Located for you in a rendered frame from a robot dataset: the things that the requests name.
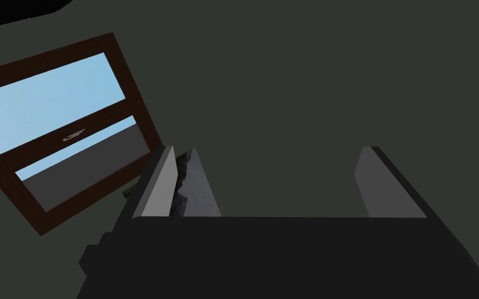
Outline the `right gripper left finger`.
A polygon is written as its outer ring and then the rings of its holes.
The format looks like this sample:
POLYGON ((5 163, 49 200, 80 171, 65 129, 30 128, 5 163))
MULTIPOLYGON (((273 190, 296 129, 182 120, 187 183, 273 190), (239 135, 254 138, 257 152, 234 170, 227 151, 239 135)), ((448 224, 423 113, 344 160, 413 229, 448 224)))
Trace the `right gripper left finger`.
POLYGON ((123 208, 122 218, 169 216, 177 178, 174 148, 157 148, 123 208))

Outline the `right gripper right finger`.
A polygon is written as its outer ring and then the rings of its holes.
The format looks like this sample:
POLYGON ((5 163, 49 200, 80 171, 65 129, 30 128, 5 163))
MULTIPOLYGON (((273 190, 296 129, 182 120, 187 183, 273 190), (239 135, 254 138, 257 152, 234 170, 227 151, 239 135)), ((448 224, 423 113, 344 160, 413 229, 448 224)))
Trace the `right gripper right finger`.
POLYGON ((354 177, 371 218, 437 218, 437 214, 377 146, 365 146, 354 177))

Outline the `brown framed window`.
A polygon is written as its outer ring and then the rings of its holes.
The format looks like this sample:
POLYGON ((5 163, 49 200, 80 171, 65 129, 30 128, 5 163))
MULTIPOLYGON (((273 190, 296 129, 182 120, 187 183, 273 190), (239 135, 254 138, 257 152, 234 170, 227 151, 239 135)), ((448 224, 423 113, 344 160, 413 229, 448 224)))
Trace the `brown framed window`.
POLYGON ((0 65, 0 189, 39 235, 140 175, 161 146, 113 33, 0 65))

